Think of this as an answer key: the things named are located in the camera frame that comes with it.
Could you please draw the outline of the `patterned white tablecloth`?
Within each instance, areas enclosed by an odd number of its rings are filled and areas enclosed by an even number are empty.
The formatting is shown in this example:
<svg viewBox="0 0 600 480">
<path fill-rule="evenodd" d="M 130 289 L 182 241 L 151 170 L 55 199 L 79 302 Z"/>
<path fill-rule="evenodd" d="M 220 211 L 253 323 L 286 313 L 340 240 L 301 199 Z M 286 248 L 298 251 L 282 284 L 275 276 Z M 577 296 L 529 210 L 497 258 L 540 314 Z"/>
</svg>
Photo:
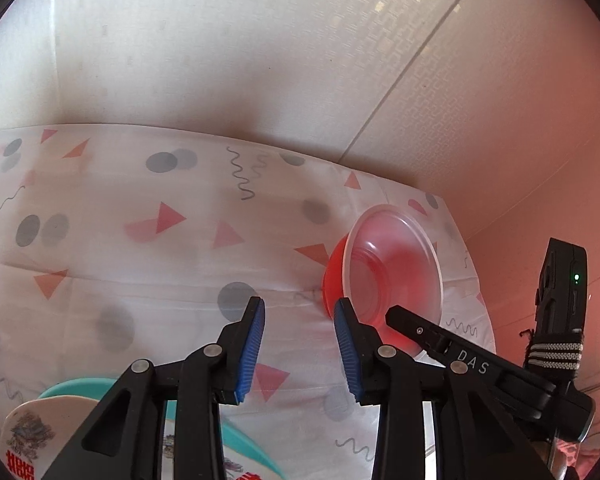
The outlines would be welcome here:
<svg viewBox="0 0 600 480">
<path fill-rule="evenodd" d="M 405 210 L 432 241 L 442 325 L 492 348 L 476 270 L 436 196 L 206 134 L 0 130 L 0 432 L 13 408 L 60 382 L 185 358 L 259 296 L 253 387 L 225 420 L 286 478 L 368 478 L 378 411 L 348 391 L 321 281 L 377 204 Z"/>
</svg>

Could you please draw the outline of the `red plastic bowl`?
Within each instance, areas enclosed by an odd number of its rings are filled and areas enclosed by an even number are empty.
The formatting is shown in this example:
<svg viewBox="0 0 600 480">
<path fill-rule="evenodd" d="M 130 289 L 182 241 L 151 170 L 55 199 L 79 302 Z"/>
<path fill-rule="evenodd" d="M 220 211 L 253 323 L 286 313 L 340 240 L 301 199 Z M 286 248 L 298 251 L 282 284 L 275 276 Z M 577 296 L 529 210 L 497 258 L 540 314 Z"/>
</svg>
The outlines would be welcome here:
<svg viewBox="0 0 600 480">
<path fill-rule="evenodd" d="M 443 284 L 434 244 L 400 208 L 370 207 L 329 257 L 322 294 L 328 316 L 334 315 L 339 299 L 348 298 L 358 319 L 374 326 L 385 344 L 417 356 L 422 348 L 390 328 L 385 314 L 398 304 L 431 323 L 440 322 Z"/>
</svg>

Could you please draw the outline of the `large white dragon plate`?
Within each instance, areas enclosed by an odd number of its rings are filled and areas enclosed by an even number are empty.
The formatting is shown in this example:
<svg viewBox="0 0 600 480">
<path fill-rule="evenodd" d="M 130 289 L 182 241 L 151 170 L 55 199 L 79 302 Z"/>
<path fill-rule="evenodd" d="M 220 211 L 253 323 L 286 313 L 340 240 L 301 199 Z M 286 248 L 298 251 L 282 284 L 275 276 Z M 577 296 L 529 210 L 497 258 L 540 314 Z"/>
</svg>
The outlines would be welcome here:
<svg viewBox="0 0 600 480">
<path fill-rule="evenodd" d="M 15 479 L 41 479 L 94 407 L 86 396 L 50 396 L 21 404 L 6 417 L 0 459 Z M 224 469 L 229 479 L 274 479 L 242 438 L 222 428 Z"/>
</svg>

